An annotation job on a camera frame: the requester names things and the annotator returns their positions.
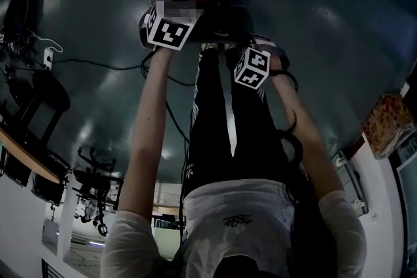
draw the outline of black wire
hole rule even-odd
[[[69,63],[69,62],[87,63],[87,64],[91,64],[91,65],[101,66],[101,67],[104,67],[104,68],[109,68],[109,69],[115,70],[115,71],[126,71],[126,70],[133,70],[135,68],[149,69],[148,66],[145,66],[145,62],[150,58],[149,55],[147,57],[145,57],[145,59],[142,61],[142,63],[140,65],[133,65],[133,66],[129,66],[129,67],[112,66],[112,65],[96,63],[96,62],[93,62],[93,61],[88,61],[88,60],[85,60],[85,59],[76,59],[76,58],[65,59],[63,61],[52,61],[51,63],[52,64]],[[179,81],[178,79],[175,79],[171,76],[168,76],[168,78],[170,80],[174,81],[175,83],[178,83],[179,85],[182,85],[182,86],[185,86],[185,87],[193,87],[195,85],[194,83],[183,83],[182,81]]]
[[[174,122],[174,125],[177,128],[178,132],[182,135],[182,137],[184,138],[184,140],[187,143],[190,143],[190,140],[187,138],[187,136],[185,136],[185,133],[181,130],[180,126],[178,125],[177,120],[175,119],[174,114],[173,114],[171,108],[169,107],[168,101],[166,101],[166,106],[167,106],[169,116],[171,116],[172,121]]]
[[[33,54],[33,59],[35,60],[35,62],[37,62],[41,68],[45,69],[46,65],[45,64],[41,64],[38,59],[36,59],[36,53]]]

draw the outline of black strap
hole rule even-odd
[[[0,157],[0,177],[5,174],[5,160],[6,160],[6,149],[1,147],[1,157]]]
[[[294,83],[294,86],[295,86],[295,91],[298,92],[298,82],[295,79],[295,76],[293,76],[291,73],[289,73],[286,70],[272,70],[272,71],[269,71],[269,76],[271,76],[271,77],[275,77],[278,74],[283,74],[283,75],[289,77],[291,80],[293,80],[293,83]]]

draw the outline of desk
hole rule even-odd
[[[20,146],[6,131],[0,127],[0,142],[2,142],[5,149],[8,150],[17,160],[22,162],[26,167],[34,171],[36,174],[46,178],[54,183],[59,183],[60,180],[57,175],[53,174],[48,168],[43,166],[37,159],[35,159],[26,149]]]
[[[157,202],[154,203],[153,212],[159,214],[171,214],[171,215],[180,215],[180,208],[178,206],[168,206],[168,205],[161,205]]]

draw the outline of table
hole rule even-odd
[[[28,151],[20,146],[2,127],[0,127],[0,142],[10,154],[36,174],[39,174],[54,183],[60,182],[57,175],[53,174],[48,168],[28,153]]]

